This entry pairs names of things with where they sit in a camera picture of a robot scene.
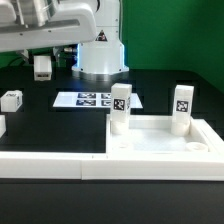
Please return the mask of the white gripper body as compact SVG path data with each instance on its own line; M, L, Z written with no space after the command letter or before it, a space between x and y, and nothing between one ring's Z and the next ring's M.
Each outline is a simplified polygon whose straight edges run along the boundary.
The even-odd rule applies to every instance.
M0 0L0 52L89 42L98 0Z

